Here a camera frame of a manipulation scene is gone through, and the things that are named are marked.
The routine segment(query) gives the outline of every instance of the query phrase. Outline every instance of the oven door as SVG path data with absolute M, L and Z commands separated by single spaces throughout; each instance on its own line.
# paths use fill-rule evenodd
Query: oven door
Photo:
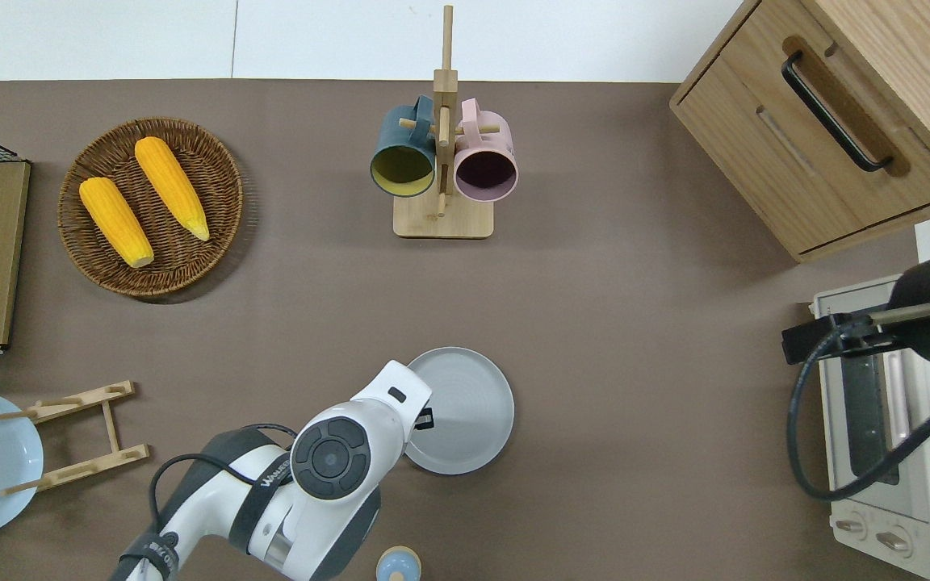
M 888 303 L 896 277 L 845 288 L 816 298 L 819 316 L 871 312 Z M 878 463 L 923 419 L 916 401 L 916 367 L 910 349 L 873 356 L 834 357 L 820 363 L 827 460 L 832 488 L 843 486 Z M 929 522 L 924 459 L 918 453 L 852 497 L 872 507 Z

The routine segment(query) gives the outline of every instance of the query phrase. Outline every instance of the mug handle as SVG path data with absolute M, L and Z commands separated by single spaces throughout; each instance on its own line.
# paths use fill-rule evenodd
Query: mug handle
M 475 98 L 462 102 L 462 132 L 465 133 L 465 145 L 469 148 L 480 147 L 480 104 Z
M 433 99 L 418 95 L 418 100 L 414 102 L 414 129 L 411 129 L 411 142 L 424 146 L 429 139 L 429 128 L 432 125 Z

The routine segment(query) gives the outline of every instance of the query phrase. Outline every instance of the gray plate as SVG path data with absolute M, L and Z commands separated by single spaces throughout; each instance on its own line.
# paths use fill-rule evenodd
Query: gray plate
M 464 347 L 433 349 L 408 367 L 433 389 L 435 427 L 414 431 L 407 457 L 436 474 L 465 474 L 497 457 L 516 415 L 501 369 Z

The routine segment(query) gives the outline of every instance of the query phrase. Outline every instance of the blue mug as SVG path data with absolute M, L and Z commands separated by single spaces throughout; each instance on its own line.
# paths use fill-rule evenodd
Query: blue mug
M 402 127 L 401 119 L 414 121 Z M 411 198 L 423 194 L 436 177 L 436 142 L 429 135 L 433 99 L 418 95 L 414 107 L 394 107 L 383 118 L 379 143 L 372 155 L 372 181 L 387 194 Z

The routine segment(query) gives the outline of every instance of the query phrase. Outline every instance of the white wall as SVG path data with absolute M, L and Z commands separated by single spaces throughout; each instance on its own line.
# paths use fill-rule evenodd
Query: white wall
M 0 80 L 432 78 L 418 0 L 0 0 Z M 678 82 L 741 0 L 458 0 L 462 80 Z

